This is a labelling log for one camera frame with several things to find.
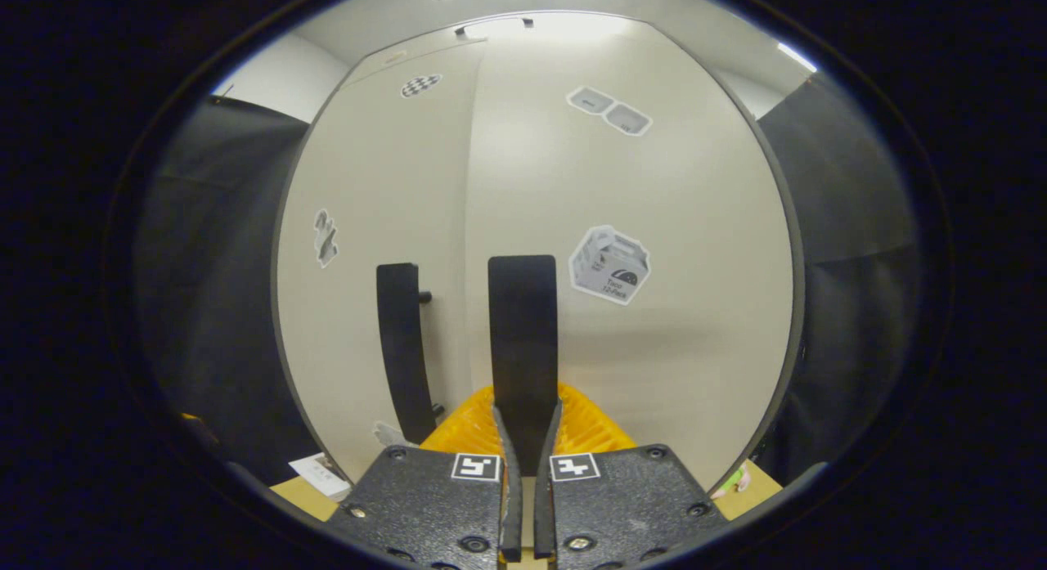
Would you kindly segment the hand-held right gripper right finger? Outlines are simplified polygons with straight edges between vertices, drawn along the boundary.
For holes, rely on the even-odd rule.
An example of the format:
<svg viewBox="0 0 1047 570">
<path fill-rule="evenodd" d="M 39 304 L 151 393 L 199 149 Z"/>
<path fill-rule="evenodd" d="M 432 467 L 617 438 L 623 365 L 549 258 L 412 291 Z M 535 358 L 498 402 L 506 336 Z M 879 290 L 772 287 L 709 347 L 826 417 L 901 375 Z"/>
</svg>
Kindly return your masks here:
<svg viewBox="0 0 1047 570">
<path fill-rule="evenodd" d="M 550 568 L 627 568 L 728 521 L 664 443 L 640 446 L 569 383 L 536 467 L 534 556 Z"/>
</svg>

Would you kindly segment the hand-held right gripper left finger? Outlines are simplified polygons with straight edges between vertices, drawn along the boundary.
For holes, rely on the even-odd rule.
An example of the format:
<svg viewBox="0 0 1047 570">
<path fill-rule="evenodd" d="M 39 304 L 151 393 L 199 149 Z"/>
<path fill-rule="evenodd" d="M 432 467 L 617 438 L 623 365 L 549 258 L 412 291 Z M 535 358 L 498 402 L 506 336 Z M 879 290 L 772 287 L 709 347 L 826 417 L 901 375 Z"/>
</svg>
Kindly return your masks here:
<svg viewBox="0 0 1047 570">
<path fill-rule="evenodd" d="M 524 553 L 524 477 L 494 390 L 419 446 L 393 444 L 339 508 L 346 539 L 422 568 L 505 568 Z"/>
</svg>

